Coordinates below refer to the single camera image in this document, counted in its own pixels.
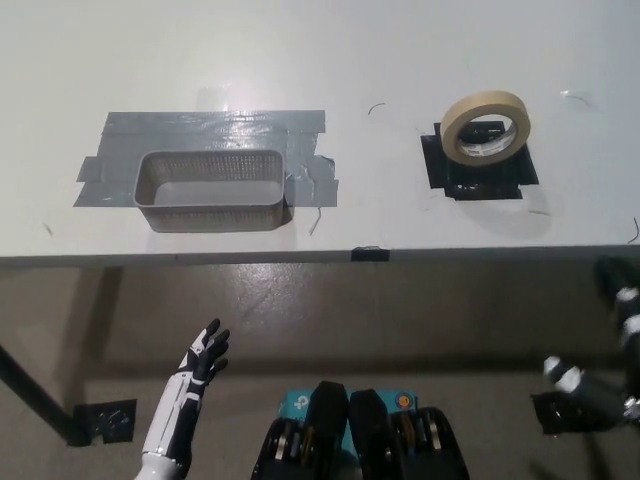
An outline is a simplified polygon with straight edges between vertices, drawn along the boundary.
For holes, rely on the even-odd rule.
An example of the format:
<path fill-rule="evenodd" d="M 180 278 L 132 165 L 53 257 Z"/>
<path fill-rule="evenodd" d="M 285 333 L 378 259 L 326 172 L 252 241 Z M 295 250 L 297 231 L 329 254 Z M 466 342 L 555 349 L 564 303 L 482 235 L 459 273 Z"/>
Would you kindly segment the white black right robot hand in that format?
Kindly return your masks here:
<path fill-rule="evenodd" d="M 602 257 L 594 265 L 599 295 L 607 304 L 623 354 L 622 387 L 600 381 L 558 356 L 544 360 L 544 376 L 563 399 L 594 413 L 611 427 L 639 426 L 639 269 L 621 258 Z"/>

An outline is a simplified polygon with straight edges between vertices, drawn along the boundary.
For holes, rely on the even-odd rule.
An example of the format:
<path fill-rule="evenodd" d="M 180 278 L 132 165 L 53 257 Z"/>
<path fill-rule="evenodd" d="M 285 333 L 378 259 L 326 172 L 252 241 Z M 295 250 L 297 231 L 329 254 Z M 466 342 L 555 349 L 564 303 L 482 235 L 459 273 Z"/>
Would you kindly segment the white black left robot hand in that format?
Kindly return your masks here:
<path fill-rule="evenodd" d="M 143 451 L 164 456 L 184 466 L 191 459 L 191 444 L 202 400 L 215 376 L 226 368 L 230 331 L 211 321 L 196 337 L 169 378 L 157 405 Z"/>

